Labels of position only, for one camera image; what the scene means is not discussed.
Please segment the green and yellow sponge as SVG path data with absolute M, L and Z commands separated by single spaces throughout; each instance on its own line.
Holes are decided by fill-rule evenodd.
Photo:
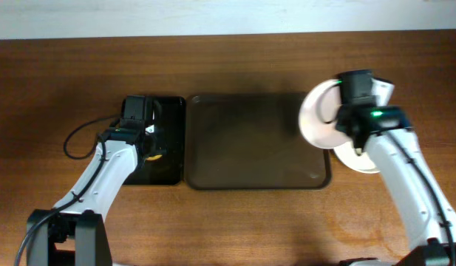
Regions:
M 154 156 L 149 156 L 149 157 L 146 158 L 146 161 L 156 161 L 156 160 L 159 160 L 161 157 L 162 157 L 161 154 L 157 154 L 157 155 L 154 155 Z

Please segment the white plate with sauce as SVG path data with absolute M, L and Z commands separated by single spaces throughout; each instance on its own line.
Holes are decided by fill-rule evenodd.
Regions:
M 356 153 L 352 141 L 335 147 L 333 151 L 344 165 L 354 171 L 364 174 L 377 174 L 380 172 L 366 152 L 360 155 Z

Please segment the pink-rimmed plate with sauce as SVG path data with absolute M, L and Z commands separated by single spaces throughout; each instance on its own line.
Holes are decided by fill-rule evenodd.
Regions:
M 338 79 L 323 81 L 303 100 L 298 124 L 303 138 L 320 149 L 333 149 L 351 139 L 337 130 L 336 115 L 341 106 Z

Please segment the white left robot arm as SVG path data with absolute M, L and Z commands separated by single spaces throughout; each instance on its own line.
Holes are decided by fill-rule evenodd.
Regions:
M 51 209 L 29 216 L 14 265 L 113 265 L 105 219 L 128 177 L 162 157 L 159 142 L 154 124 L 97 134 L 76 184 Z

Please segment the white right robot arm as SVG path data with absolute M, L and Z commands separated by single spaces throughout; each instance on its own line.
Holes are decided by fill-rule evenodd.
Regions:
M 397 106 L 343 105 L 335 128 L 379 169 L 406 229 L 399 265 L 456 265 L 456 213 L 430 171 L 418 137 Z

